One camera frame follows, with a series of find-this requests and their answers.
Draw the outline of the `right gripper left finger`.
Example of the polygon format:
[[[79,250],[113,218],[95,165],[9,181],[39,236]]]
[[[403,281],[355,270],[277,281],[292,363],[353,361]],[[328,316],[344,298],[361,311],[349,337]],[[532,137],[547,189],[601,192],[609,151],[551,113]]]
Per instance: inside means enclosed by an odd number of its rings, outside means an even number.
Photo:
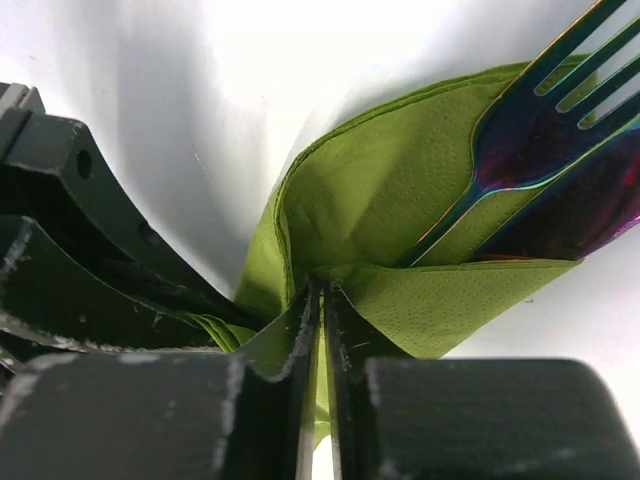
[[[307,479],[320,287],[238,350],[52,354],[1,403],[5,479]]]

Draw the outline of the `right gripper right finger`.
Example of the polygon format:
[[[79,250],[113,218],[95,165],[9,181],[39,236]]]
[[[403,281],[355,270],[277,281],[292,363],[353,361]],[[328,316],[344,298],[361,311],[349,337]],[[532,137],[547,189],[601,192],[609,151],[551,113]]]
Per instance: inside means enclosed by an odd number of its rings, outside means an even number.
[[[338,479],[635,479],[609,389],[569,359],[416,359],[324,291]]]

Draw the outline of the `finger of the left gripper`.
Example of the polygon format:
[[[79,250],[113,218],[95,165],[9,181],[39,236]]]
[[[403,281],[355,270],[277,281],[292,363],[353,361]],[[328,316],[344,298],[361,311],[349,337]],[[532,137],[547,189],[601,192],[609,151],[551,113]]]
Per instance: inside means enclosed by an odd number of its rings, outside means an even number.
[[[35,219],[73,260],[136,300],[259,327],[149,225],[89,127],[47,114],[38,90],[22,84],[1,87],[1,211]]]
[[[37,222],[13,215],[1,217],[1,330],[71,350],[223,347],[202,326],[108,286]]]

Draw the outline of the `green paper napkin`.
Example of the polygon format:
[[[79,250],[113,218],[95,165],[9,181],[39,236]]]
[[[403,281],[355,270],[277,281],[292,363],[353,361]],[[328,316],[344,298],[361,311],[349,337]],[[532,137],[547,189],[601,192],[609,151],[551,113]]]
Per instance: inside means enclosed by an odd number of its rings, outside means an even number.
[[[423,262],[398,260],[462,193],[476,119],[521,72],[507,64],[376,106],[302,151],[273,191],[234,303],[267,324],[308,275],[339,282],[365,319],[418,358],[438,358],[572,268],[469,255],[532,198],[483,200]]]

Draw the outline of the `iridescent fork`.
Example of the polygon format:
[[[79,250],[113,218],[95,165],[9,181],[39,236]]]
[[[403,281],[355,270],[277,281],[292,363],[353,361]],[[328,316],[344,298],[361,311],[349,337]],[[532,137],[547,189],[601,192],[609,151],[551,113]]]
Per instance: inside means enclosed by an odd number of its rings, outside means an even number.
[[[631,21],[547,90],[552,73],[620,7],[598,1],[564,30],[496,97],[475,123],[471,179],[435,225],[399,261],[416,265],[482,199],[498,192],[531,190],[558,178],[606,141],[635,128],[639,96],[633,94],[592,124],[585,119],[639,72],[633,59],[575,104],[566,101],[596,70],[639,34]]]

